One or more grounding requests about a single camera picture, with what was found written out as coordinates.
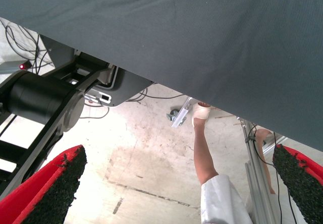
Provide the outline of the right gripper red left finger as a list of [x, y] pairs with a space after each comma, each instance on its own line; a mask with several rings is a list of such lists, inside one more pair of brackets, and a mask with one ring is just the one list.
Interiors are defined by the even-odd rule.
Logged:
[[64, 223], [86, 163], [83, 145], [57, 155], [1, 201], [1, 223]]

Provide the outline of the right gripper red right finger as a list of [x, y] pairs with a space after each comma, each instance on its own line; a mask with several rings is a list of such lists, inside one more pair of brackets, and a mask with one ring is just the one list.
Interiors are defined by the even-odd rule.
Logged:
[[273, 164], [306, 223], [322, 223], [322, 165], [282, 144], [274, 149]]

